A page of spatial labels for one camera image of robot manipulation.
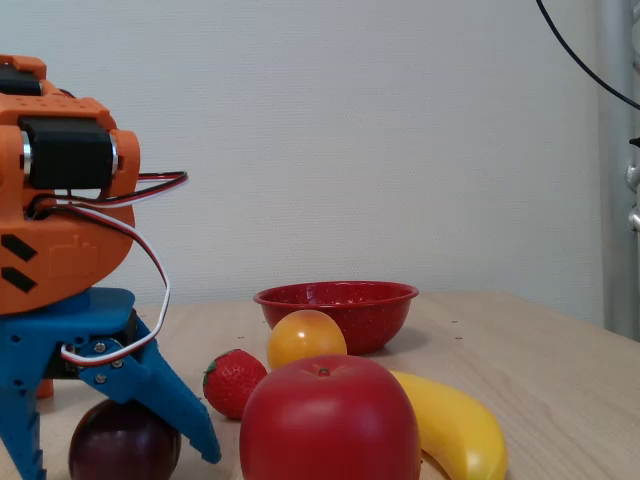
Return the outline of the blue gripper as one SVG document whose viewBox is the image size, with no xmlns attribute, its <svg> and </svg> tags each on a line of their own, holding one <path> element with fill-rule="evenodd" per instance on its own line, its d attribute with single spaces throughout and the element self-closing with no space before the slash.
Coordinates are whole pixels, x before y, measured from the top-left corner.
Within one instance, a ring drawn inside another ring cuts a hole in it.
<svg viewBox="0 0 640 480">
<path fill-rule="evenodd" d="M 136 401 L 185 436 L 203 460 L 221 449 L 207 408 L 159 352 L 156 341 L 98 366 L 76 365 L 64 347 L 93 359 L 119 354 L 149 333 L 134 309 L 135 296 L 119 288 L 90 288 L 30 312 L 1 317 L 1 439 L 22 479 L 45 480 L 35 389 L 45 378 L 76 379 L 109 399 Z"/>
</svg>

